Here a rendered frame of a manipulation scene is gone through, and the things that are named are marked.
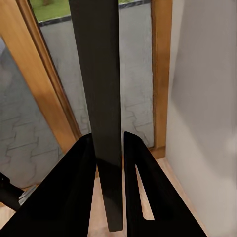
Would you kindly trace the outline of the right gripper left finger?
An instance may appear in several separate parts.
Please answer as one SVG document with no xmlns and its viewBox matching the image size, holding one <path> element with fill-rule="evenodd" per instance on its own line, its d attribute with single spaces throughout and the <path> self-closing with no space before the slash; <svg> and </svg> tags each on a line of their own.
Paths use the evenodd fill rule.
<svg viewBox="0 0 237 237">
<path fill-rule="evenodd" d="M 0 237 L 87 237 L 96 155 L 82 136 L 0 230 Z"/>
</svg>

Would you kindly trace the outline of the poster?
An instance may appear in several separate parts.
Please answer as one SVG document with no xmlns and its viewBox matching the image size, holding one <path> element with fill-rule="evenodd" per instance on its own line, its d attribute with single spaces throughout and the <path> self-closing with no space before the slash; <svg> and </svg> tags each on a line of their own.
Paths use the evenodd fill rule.
<svg viewBox="0 0 237 237">
<path fill-rule="evenodd" d="M 109 231 L 122 231 L 119 0 L 69 6 Z"/>
</svg>

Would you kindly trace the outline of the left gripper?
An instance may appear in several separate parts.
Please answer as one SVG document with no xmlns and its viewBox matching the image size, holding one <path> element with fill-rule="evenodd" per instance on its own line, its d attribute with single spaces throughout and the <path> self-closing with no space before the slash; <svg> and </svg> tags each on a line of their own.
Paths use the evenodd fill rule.
<svg viewBox="0 0 237 237">
<path fill-rule="evenodd" d="M 14 211 L 18 211 L 21 207 L 19 204 L 19 197 L 24 193 L 24 190 L 20 188 L 15 188 L 6 198 L 4 204 L 9 208 L 13 209 Z"/>
</svg>

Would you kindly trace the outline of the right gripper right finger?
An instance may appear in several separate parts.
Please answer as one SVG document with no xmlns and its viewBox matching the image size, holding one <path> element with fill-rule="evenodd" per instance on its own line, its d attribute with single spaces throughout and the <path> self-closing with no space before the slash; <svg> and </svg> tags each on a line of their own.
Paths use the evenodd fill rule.
<svg viewBox="0 0 237 237">
<path fill-rule="evenodd" d="M 137 165 L 155 220 L 143 217 Z M 127 237 L 207 237 L 143 140 L 124 133 Z"/>
</svg>

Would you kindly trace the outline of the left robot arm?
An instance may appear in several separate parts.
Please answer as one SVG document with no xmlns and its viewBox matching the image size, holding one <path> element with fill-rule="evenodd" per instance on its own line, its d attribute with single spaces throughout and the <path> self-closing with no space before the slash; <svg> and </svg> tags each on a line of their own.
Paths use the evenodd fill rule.
<svg viewBox="0 0 237 237">
<path fill-rule="evenodd" d="M 0 201 L 16 212 L 36 188 L 37 185 L 34 184 L 27 190 L 22 190 L 12 185 L 10 179 L 0 172 Z"/>
</svg>

